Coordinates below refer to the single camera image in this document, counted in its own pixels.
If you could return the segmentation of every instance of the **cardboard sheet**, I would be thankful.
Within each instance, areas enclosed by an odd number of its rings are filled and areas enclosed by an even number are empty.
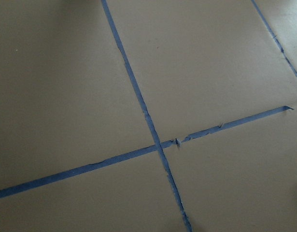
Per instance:
[[[0,231],[182,232],[156,152],[0,199]]]
[[[194,231],[297,232],[297,103],[291,106],[165,149]]]
[[[108,1],[161,141],[297,101],[250,1]]]
[[[256,0],[256,3],[297,70],[297,0]]]
[[[0,189],[153,143],[99,1],[0,1]]]

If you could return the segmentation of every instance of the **blue painter's tape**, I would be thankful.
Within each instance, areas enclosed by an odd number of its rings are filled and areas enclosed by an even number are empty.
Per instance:
[[[40,187],[43,185],[47,185],[50,183],[54,183],[56,181],[67,179],[67,178],[70,178],[70,177],[73,177],[76,175],[87,173],[87,172],[90,172],[90,171],[93,171],[93,170],[96,170],[99,168],[103,168],[103,167],[106,167],[106,166],[109,166],[109,165],[112,165],[115,163],[119,163],[119,162],[122,162],[122,161],[125,161],[128,159],[132,159],[132,158],[135,158],[135,157],[138,157],[138,156],[141,156],[141,155],[144,155],[144,154],[156,151],[156,150],[157,150],[156,146],[152,145],[152,146],[149,146],[146,148],[138,149],[135,151],[131,151],[131,152],[119,155],[119,156],[115,156],[115,157],[106,159],[99,163],[88,164],[88,165],[85,165],[82,167],[74,168],[74,169],[71,169],[68,171],[64,171],[64,172],[50,175],[47,177],[43,177],[40,179],[32,180],[32,181],[26,182],[24,184],[20,184],[20,185],[6,188],[6,189],[2,189],[2,190],[0,190],[0,198],[7,197],[7,196],[10,196],[13,194],[17,194],[17,193],[27,191],[29,189],[37,188],[37,187]]]
[[[277,36],[275,35],[275,33],[273,32],[272,28],[270,27],[269,23],[267,22],[267,20],[264,18],[264,15],[262,14],[262,12],[260,11],[260,8],[258,7],[258,5],[256,4],[255,0],[251,0],[251,2],[253,3],[253,5],[256,8],[256,11],[259,13],[262,21],[264,22],[265,26],[267,27],[268,31],[270,32],[270,34],[272,35],[275,43],[277,44],[279,50],[282,52],[283,57],[285,58],[285,60],[287,61],[287,63],[289,64],[291,70],[293,71],[294,75],[297,77],[297,71],[296,69],[293,67],[292,63],[289,61],[288,57],[286,56],[286,54],[284,53],[284,49],[283,46],[280,44],[280,42],[278,41],[278,39],[276,38]]]
[[[289,109],[292,109],[292,108],[285,105],[285,106],[278,107],[278,108],[275,108],[275,109],[272,109],[272,110],[268,110],[268,111],[265,111],[265,112],[262,112],[262,113],[259,113],[259,114],[256,114],[256,115],[252,115],[252,116],[245,117],[245,118],[242,118],[242,119],[239,119],[239,120],[235,120],[235,121],[232,121],[232,122],[225,123],[222,127],[215,126],[215,127],[212,127],[212,128],[206,129],[206,130],[201,130],[201,131],[192,133],[192,134],[188,135],[187,137],[185,137],[185,139],[182,141],[182,143],[187,142],[187,141],[192,140],[192,139],[196,139],[196,138],[206,136],[208,134],[214,134],[214,133],[216,133],[218,131],[222,131],[222,130],[225,130],[225,129],[236,127],[236,126],[239,126],[239,125],[247,123],[247,122],[255,121],[255,120],[258,120],[260,118],[264,118],[264,117],[267,117],[267,116],[270,116],[270,115],[273,115],[273,114],[276,114],[276,113],[280,113],[282,111],[289,110]]]
[[[189,232],[192,231],[192,227],[191,227],[191,224],[190,224],[190,221],[189,221],[189,218],[187,217],[186,213],[185,213],[185,210],[184,210],[184,206],[182,204],[182,200],[181,200],[181,197],[179,195],[179,192],[178,192],[178,189],[177,189],[177,186],[175,184],[175,181],[174,181],[174,178],[172,176],[172,173],[171,173],[171,170],[170,170],[170,167],[169,167],[169,163],[168,163],[168,160],[163,152],[163,149],[162,149],[162,145],[160,143],[160,139],[159,139],[159,136],[155,130],[155,126],[153,124],[153,120],[152,118],[150,117],[149,113],[148,113],[148,110],[147,110],[147,106],[145,104],[145,101],[143,99],[143,96],[141,94],[141,91],[140,91],[140,88],[139,88],[139,85],[135,79],[135,76],[134,76],[134,73],[132,71],[132,68],[130,66],[130,63],[129,63],[129,60],[127,58],[127,55],[125,53],[125,50],[124,50],[124,47],[123,47],[123,44],[120,40],[120,37],[119,37],[119,34],[117,32],[117,29],[116,29],[116,26],[115,26],[115,23],[113,21],[113,18],[112,18],[112,15],[111,15],[111,12],[110,12],[110,9],[108,7],[108,4],[106,2],[106,0],[101,0],[102,2],[102,6],[103,6],[103,9],[104,9],[104,12],[106,14],[106,17],[108,19],[108,22],[110,24],[110,27],[111,27],[111,30],[112,30],[112,33],[113,33],[113,36],[115,38],[115,41],[116,41],[116,44],[117,44],[117,47],[119,48],[123,58],[124,58],[124,61],[125,61],[125,67],[126,67],[126,70],[127,70],[127,73],[129,75],[129,78],[130,78],[130,81],[132,83],[132,86],[133,86],[133,89],[134,89],[134,92],[138,98],[138,101],[141,105],[141,108],[142,108],[142,111],[145,115],[145,120],[147,122],[147,125],[149,127],[149,130],[152,134],[152,137],[154,139],[154,143],[157,147],[157,151],[159,153],[159,156],[161,158],[161,161],[162,161],[162,164],[163,164],[163,167],[165,168],[166,172],[168,173],[168,180],[171,184],[171,187],[172,187],[172,190],[173,190],[173,193],[174,193],[174,196],[175,196],[175,199],[176,199],[176,202],[180,208],[180,211],[181,211],[181,214],[183,216],[183,220],[184,220],[184,223],[185,223],[185,226],[187,228],[187,230]]]

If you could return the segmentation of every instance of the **blue line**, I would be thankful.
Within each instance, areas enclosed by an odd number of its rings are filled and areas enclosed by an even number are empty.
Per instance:
[[[292,108],[290,108],[289,106],[282,106],[282,107],[279,107],[279,108],[276,108],[273,110],[268,110],[263,113],[259,113],[257,115],[245,117],[245,118],[233,121],[233,122],[228,122],[228,123],[224,124],[223,127],[216,126],[216,127],[212,127],[212,128],[206,129],[206,130],[195,132],[195,133],[188,135],[182,142],[187,142],[191,139],[200,138],[200,137],[206,136],[208,134],[213,134],[218,131],[222,131],[222,130],[229,129],[229,128],[232,128],[235,126],[239,126],[241,124],[255,121],[255,120],[258,120],[258,119],[261,119],[263,117],[267,117],[267,116],[270,116],[273,114],[277,114],[277,113],[280,113],[280,112],[288,110],[288,109],[292,109]],[[168,140],[168,141],[162,142],[161,146],[162,146],[162,148],[167,148],[167,147],[170,147],[170,146],[176,145],[176,144],[177,144],[177,142],[174,139],[174,140]],[[141,155],[145,155],[145,154],[148,154],[153,151],[157,151],[157,147],[155,145],[141,148],[141,149],[138,149],[135,151],[131,151],[131,152],[119,155],[119,156],[115,156],[115,157],[106,159],[99,163],[88,164],[88,165],[85,165],[82,167],[74,168],[74,169],[71,169],[68,171],[64,171],[61,173],[57,173],[54,175],[50,175],[50,176],[46,176],[46,177],[43,177],[40,179],[29,181],[24,184],[20,184],[17,186],[2,189],[2,190],[0,190],[0,198],[11,196],[13,194],[17,194],[17,193],[27,191],[27,190],[30,190],[33,188],[37,188],[37,187],[40,187],[43,185],[47,185],[50,183],[54,183],[56,181],[67,179],[67,178],[70,178],[70,177],[73,177],[76,175],[84,174],[84,173],[87,173],[87,172],[90,172],[90,171],[93,171],[93,170],[96,170],[99,168],[103,168],[103,167],[106,167],[106,166],[109,166],[112,164],[116,164],[116,163],[119,163],[119,162],[122,162],[122,161],[125,161],[128,159],[132,159],[132,158],[135,158],[135,157],[138,157]]]
[[[200,137],[206,136],[208,134],[214,134],[216,132],[223,131],[225,129],[236,127],[236,126],[239,126],[239,125],[247,123],[247,122],[252,122],[252,121],[255,121],[255,120],[270,116],[270,115],[274,115],[276,113],[280,113],[282,111],[289,110],[289,109],[293,110],[293,108],[290,108],[289,106],[282,106],[282,107],[275,108],[273,110],[268,110],[268,111],[265,111],[265,112],[262,112],[262,113],[259,113],[256,115],[252,115],[252,116],[245,117],[245,118],[242,118],[239,120],[228,122],[228,123],[224,124],[222,127],[216,126],[216,127],[212,127],[212,128],[206,129],[206,130],[201,130],[201,131],[192,133],[192,134],[188,135],[187,137],[185,137],[185,139],[182,141],[182,143],[187,142],[191,139],[200,138]]]
[[[119,155],[119,156],[114,156],[112,158],[106,159],[99,163],[93,163],[93,164],[88,164],[88,165],[85,165],[82,167],[73,168],[68,171],[64,171],[64,172],[46,176],[46,177],[43,177],[40,179],[32,180],[32,181],[26,182],[24,184],[20,184],[20,185],[6,188],[6,189],[2,189],[2,190],[0,190],[0,198],[11,196],[13,194],[17,194],[17,193],[27,191],[27,190],[30,190],[33,188],[37,188],[37,187],[40,187],[43,185],[54,183],[59,180],[63,180],[63,179],[67,179],[67,178],[70,178],[70,177],[73,177],[76,175],[87,173],[87,172],[90,172],[90,171],[93,171],[93,170],[96,170],[99,168],[103,168],[103,167],[106,167],[106,166],[109,166],[109,165],[112,165],[115,163],[129,160],[129,159],[132,159],[132,158],[135,158],[135,157],[138,157],[138,156],[141,156],[141,155],[153,152],[153,151],[156,151],[155,145],[152,145],[152,146],[149,146],[146,148],[141,148],[141,149],[138,149],[135,151],[131,151],[131,152]]]
[[[146,106],[145,101],[143,99],[143,96],[141,94],[139,85],[138,85],[138,83],[137,83],[137,81],[135,79],[135,76],[133,74],[133,71],[132,71],[132,68],[130,66],[129,60],[128,60],[127,55],[125,53],[123,44],[122,44],[122,42],[120,40],[120,37],[118,35],[118,32],[117,32],[115,23],[113,21],[113,18],[112,18],[111,12],[110,12],[110,9],[108,7],[108,4],[107,4],[106,0],[101,0],[101,1],[102,1],[102,5],[103,5],[103,8],[104,8],[106,17],[107,17],[107,19],[109,21],[111,30],[113,32],[113,36],[115,38],[117,47],[119,48],[119,50],[120,50],[120,52],[121,52],[121,54],[122,54],[122,56],[124,58],[125,67],[126,67],[126,70],[127,70],[128,75],[129,75],[130,81],[132,83],[134,92],[135,92],[135,94],[136,94],[136,96],[138,98],[138,101],[139,101],[139,103],[141,105],[142,111],[143,111],[143,113],[145,115],[146,122],[148,124],[149,130],[150,130],[150,132],[152,134],[152,137],[154,139],[154,142],[155,142],[155,145],[157,147],[157,150],[158,150],[159,156],[161,158],[161,161],[163,163],[163,166],[164,166],[166,172],[168,173],[168,180],[169,180],[169,182],[171,184],[171,187],[172,187],[172,190],[173,190],[173,193],[174,193],[176,202],[177,202],[177,204],[178,204],[178,206],[180,208],[181,214],[183,216],[183,220],[184,220],[185,226],[186,226],[186,228],[187,228],[187,230],[189,232],[192,232],[192,227],[191,227],[189,218],[187,217],[186,212],[184,210],[184,206],[183,206],[181,197],[179,195],[177,186],[175,184],[174,178],[172,176],[172,173],[171,173],[171,170],[170,170],[170,166],[169,166],[168,160],[167,160],[167,158],[166,158],[166,156],[165,156],[165,154],[163,152],[163,149],[162,149],[162,146],[161,146],[161,143],[160,143],[159,136],[158,136],[158,134],[157,134],[157,132],[155,130],[155,126],[154,126],[153,120],[152,120],[152,118],[150,117],[150,115],[148,113],[147,106]]]
[[[256,11],[258,11],[260,17],[262,18],[262,21],[264,22],[265,26],[267,27],[267,29],[269,30],[270,34],[272,35],[275,43],[277,44],[279,50],[281,51],[281,53],[283,54],[283,57],[285,58],[285,60],[287,61],[287,63],[289,64],[290,68],[292,69],[294,75],[297,77],[297,71],[296,69],[293,67],[293,65],[291,64],[291,62],[289,61],[288,57],[285,55],[284,53],[284,49],[283,46],[280,44],[280,42],[278,41],[278,39],[276,38],[275,33],[273,32],[272,28],[270,27],[269,23],[267,22],[267,20],[264,18],[264,15],[262,14],[262,12],[260,11],[260,8],[258,7],[258,5],[256,4],[255,0],[251,0],[251,2],[253,3],[253,5],[256,8]]]

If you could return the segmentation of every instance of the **blue tape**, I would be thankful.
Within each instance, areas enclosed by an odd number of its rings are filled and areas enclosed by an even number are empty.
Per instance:
[[[90,172],[90,171],[93,171],[93,170],[96,170],[99,168],[103,168],[103,167],[106,167],[106,166],[109,166],[109,165],[112,165],[115,163],[129,160],[129,159],[132,159],[132,158],[135,158],[135,157],[138,157],[138,156],[141,156],[141,155],[144,155],[144,154],[156,151],[156,150],[157,150],[156,146],[152,145],[152,146],[141,148],[141,149],[138,149],[135,151],[131,151],[131,152],[119,155],[119,156],[114,156],[112,158],[106,159],[99,163],[93,163],[93,164],[88,164],[88,165],[85,165],[82,167],[73,168],[68,171],[64,171],[64,172],[50,175],[47,177],[43,177],[40,179],[32,180],[32,181],[26,182],[24,184],[20,184],[20,185],[6,188],[6,189],[2,189],[2,190],[0,190],[0,198],[11,196],[13,194],[27,191],[29,189],[37,188],[37,187],[40,187],[43,185],[54,183],[59,180],[63,180],[63,179],[67,179],[67,178],[70,178],[70,177],[73,177],[76,175],[87,173],[87,172]]]
[[[121,52],[121,54],[122,54],[122,56],[124,58],[125,67],[126,67],[127,73],[129,75],[130,81],[132,83],[134,92],[135,92],[135,94],[136,94],[136,96],[138,98],[138,101],[139,101],[140,105],[141,105],[142,111],[143,111],[143,113],[145,115],[145,120],[147,122],[147,125],[149,127],[149,130],[150,130],[150,132],[152,134],[152,137],[154,139],[154,143],[155,143],[155,145],[157,147],[157,150],[158,150],[159,156],[161,158],[162,164],[163,164],[166,172],[168,173],[168,180],[169,180],[169,182],[171,184],[171,187],[172,187],[172,190],[173,190],[173,193],[174,193],[176,202],[177,202],[177,204],[178,204],[178,206],[180,208],[181,214],[183,216],[183,220],[184,220],[185,226],[186,226],[187,230],[189,232],[191,232],[192,231],[192,227],[191,227],[189,218],[187,217],[186,212],[184,210],[184,206],[183,206],[181,197],[179,195],[177,186],[175,184],[174,178],[172,176],[172,173],[171,173],[171,170],[170,170],[170,167],[169,167],[168,160],[167,160],[167,158],[166,158],[166,156],[165,156],[165,154],[163,152],[162,145],[160,143],[159,136],[158,136],[158,134],[157,134],[157,132],[155,130],[155,126],[154,126],[153,120],[152,120],[152,118],[150,117],[150,115],[148,113],[147,106],[146,106],[145,101],[143,99],[143,96],[141,94],[139,85],[138,85],[138,83],[137,83],[137,81],[135,79],[135,76],[134,76],[134,73],[133,73],[132,68],[130,66],[129,60],[128,60],[127,55],[125,53],[123,44],[122,44],[122,42],[120,40],[120,37],[118,35],[118,32],[117,32],[115,23],[113,21],[111,12],[109,10],[108,4],[107,4],[106,0],[101,0],[101,2],[102,2],[102,5],[103,5],[103,9],[105,11],[106,17],[108,19],[108,22],[110,24],[110,27],[111,27],[113,36],[115,38],[117,47],[119,48],[119,50],[120,50],[120,52]]]
[[[285,55],[284,53],[284,49],[283,46],[280,44],[280,42],[278,41],[278,39],[276,38],[277,36],[275,35],[275,33],[273,32],[272,28],[270,27],[269,23],[267,22],[267,20],[264,18],[264,15],[262,14],[262,12],[260,11],[260,8],[258,7],[258,5],[256,4],[255,0],[251,0],[251,2],[253,3],[253,5],[256,8],[256,11],[258,11],[260,17],[262,18],[262,21],[264,22],[265,26],[267,27],[268,31],[270,32],[270,34],[272,35],[275,43],[277,44],[279,50],[282,52],[283,57],[285,58],[285,60],[287,61],[287,63],[289,64],[291,70],[293,71],[294,75],[297,77],[297,71],[296,69],[293,67],[293,65],[291,64],[291,62],[289,61],[288,57]]]
[[[275,109],[272,109],[272,110],[268,110],[268,111],[265,111],[265,112],[262,112],[262,113],[259,113],[259,114],[256,114],[256,115],[252,115],[252,116],[245,117],[245,118],[242,118],[242,119],[239,119],[239,120],[235,120],[235,121],[232,121],[232,122],[225,123],[225,124],[223,124],[222,127],[215,126],[215,127],[212,127],[212,128],[206,129],[206,130],[201,130],[201,131],[192,133],[192,134],[188,135],[187,137],[185,137],[184,140],[182,141],[182,143],[190,141],[192,139],[196,139],[196,138],[206,136],[208,134],[214,134],[214,133],[216,133],[218,131],[222,131],[222,130],[225,130],[225,129],[236,127],[236,126],[239,126],[239,125],[247,123],[247,122],[255,121],[255,120],[258,120],[260,118],[264,118],[264,117],[267,117],[267,116],[270,116],[270,115],[274,115],[276,113],[280,113],[282,111],[289,110],[289,109],[293,110],[293,108],[285,105],[285,106],[278,107],[278,108],[275,108]]]

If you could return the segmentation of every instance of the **floor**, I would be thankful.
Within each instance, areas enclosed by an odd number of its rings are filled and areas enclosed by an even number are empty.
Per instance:
[[[297,0],[0,0],[0,231],[297,232]]]

